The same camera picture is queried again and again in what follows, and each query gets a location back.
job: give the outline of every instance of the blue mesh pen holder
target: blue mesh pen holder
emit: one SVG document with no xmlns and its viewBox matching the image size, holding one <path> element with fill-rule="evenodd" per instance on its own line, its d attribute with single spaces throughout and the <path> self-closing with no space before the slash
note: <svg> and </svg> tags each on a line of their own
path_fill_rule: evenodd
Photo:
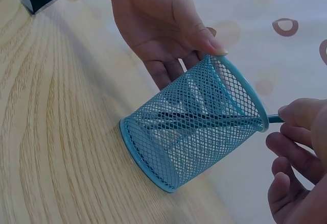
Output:
<svg viewBox="0 0 327 224">
<path fill-rule="evenodd" d="M 204 60 L 120 122 L 127 149 L 161 189 L 174 192 L 270 122 L 258 96 L 222 56 Z"/>
</svg>

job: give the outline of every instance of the brown circle pattern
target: brown circle pattern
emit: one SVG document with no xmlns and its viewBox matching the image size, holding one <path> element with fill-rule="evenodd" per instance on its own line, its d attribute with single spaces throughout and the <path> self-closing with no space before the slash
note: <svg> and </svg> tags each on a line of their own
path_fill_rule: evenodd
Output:
<svg viewBox="0 0 327 224">
<path fill-rule="evenodd" d="M 320 44 L 319 53 L 323 62 L 327 65 L 327 39 Z"/>
<path fill-rule="evenodd" d="M 281 21 L 291 21 L 292 22 L 292 28 L 290 30 L 283 30 L 280 28 L 280 26 L 278 25 L 279 22 Z M 274 30 L 276 31 L 276 33 L 278 33 L 281 36 L 284 37 L 290 37 L 293 36 L 294 34 L 296 34 L 296 32 L 298 31 L 298 21 L 297 20 L 292 20 L 289 18 L 281 18 L 278 19 L 276 21 L 274 21 L 272 23 L 272 27 L 274 28 Z"/>
</svg>

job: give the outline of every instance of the table surface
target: table surface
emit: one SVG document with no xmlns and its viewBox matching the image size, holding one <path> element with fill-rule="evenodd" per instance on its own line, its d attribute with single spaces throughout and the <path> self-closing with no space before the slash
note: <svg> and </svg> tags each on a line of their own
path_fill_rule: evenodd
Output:
<svg viewBox="0 0 327 224">
<path fill-rule="evenodd" d="M 234 223 L 206 177 L 169 194 L 134 163 L 118 123 L 157 90 L 85 5 L 0 12 L 0 223 Z"/>
</svg>

